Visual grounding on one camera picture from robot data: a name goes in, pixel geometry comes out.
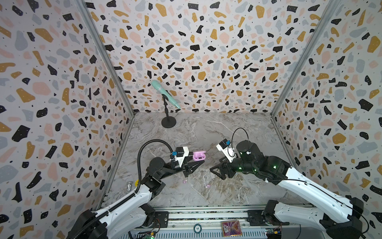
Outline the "pink earbud case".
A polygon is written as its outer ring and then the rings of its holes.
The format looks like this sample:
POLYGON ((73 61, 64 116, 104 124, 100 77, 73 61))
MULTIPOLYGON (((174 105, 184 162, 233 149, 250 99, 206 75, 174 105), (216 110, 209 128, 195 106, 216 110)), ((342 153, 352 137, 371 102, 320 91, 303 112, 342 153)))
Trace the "pink earbud case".
POLYGON ((206 151, 193 152, 193 161, 204 161, 206 159, 206 151))

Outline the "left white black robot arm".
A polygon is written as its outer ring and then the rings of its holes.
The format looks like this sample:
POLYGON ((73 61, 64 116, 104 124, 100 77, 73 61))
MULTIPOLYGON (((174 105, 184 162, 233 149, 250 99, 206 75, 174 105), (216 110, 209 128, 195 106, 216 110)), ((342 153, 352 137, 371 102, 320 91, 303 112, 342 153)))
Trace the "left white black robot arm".
POLYGON ((69 239, 116 239, 129 231, 151 227, 155 209, 148 203, 160 194, 166 184, 163 178, 183 173, 186 177, 202 164, 187 157, 180 166, 177 161, 166 163, 161 157, 153 158, 138 192, 132 191, 115 203, 97 210, 84 211, 68 233, 69 239))

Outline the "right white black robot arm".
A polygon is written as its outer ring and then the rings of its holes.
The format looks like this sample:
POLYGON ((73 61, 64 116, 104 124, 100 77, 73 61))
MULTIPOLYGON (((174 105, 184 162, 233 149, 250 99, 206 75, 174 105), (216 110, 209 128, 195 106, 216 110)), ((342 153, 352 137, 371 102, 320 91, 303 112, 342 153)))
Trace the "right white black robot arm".
POLYGON ((348 199, 327 190, 281 158, 263 155, 258 146, 248 140, 233 149, 232 142, 224 139, 216 148, 225 157, 210 171, 222 180, 233 178, 236 173, 253 174, 312 204, 312 207, 299 207, 269 200, 262 212, 264 222, 274 226, 300 224, 326 232, 332 239, 358 239, 363 234, 362 200, 348 199))

